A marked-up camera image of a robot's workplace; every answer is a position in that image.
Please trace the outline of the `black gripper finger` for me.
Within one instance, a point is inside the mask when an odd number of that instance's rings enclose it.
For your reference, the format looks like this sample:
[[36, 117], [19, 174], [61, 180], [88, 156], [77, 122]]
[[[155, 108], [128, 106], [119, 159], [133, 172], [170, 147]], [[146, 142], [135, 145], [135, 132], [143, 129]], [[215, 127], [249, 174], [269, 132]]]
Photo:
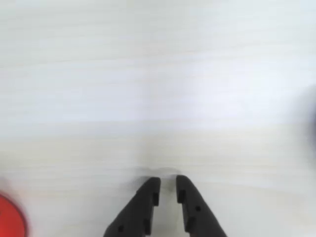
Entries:
[[105, 237], [147, 237], [152, 233], [154, 207], [159, 205], [161, 179], [149, 178], [106, 228]]
[[226, 237], [197, 187], [185, 175], [176, 176], [177, 202], [182, 205], [184, 230], [191, 237]]

